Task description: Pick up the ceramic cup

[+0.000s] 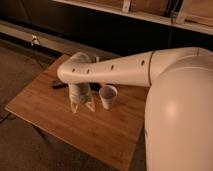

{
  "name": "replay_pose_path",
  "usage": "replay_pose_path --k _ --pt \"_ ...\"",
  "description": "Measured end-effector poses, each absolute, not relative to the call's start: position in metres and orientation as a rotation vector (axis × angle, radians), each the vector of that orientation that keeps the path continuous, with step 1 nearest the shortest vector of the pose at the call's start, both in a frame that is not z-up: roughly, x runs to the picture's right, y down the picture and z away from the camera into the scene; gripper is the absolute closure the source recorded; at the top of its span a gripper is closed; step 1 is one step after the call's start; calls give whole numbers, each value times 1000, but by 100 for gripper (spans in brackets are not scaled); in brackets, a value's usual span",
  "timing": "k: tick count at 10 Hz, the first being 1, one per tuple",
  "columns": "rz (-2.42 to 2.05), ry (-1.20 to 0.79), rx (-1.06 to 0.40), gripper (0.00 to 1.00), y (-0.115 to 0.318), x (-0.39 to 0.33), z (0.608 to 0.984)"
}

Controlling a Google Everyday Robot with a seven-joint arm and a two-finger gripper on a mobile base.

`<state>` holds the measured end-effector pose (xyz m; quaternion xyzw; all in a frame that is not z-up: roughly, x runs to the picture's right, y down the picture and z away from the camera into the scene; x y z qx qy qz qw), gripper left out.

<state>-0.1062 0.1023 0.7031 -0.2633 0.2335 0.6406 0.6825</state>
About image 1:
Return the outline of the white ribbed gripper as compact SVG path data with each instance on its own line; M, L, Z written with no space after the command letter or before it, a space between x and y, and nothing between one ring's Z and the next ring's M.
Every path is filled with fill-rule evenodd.
M86 107L92 112L95 111L95 102L89 101L92 97L91 89L88 83L69 84L69 98L71 103L71 111L77 113L79 103L86 103Z

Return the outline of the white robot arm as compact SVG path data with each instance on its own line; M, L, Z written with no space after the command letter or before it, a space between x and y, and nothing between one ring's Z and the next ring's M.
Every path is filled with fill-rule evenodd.
M98 63L79 52L57 75L72 100L82 98L81 83L147 87L147 171L213 171L213 52L186 47Z

